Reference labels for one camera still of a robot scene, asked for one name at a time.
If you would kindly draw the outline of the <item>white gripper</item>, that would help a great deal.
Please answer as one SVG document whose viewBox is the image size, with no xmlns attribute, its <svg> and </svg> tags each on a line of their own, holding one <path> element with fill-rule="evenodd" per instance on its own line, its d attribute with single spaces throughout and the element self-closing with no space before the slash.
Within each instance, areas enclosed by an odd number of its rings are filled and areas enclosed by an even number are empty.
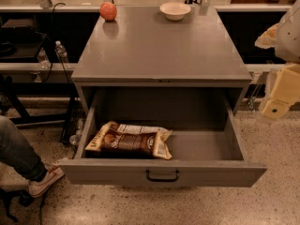
<svg viewBox="0 0 300 225">
<path fill-rule="evenodd" d="M 278 120 L 300 99 L 300 65 L 287 64 L 270 76 L 266 101 L 260 111 L 263 117 Z"/>
</svg>

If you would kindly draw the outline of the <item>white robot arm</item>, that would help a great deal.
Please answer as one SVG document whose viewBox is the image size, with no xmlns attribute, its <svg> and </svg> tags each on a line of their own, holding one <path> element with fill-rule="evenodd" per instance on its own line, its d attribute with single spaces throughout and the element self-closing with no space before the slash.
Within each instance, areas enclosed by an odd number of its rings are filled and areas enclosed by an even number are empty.
<svg viewBox="0 0 300 225">
<path fill-rule="evenodd" d="M 272 74 L 260 108 L 261 116 L 276 121 L 300 98 L 300 0 L 255 41 L 262 49 L 275 49 L 276 57 L 286 65 Z"/>
</svg>

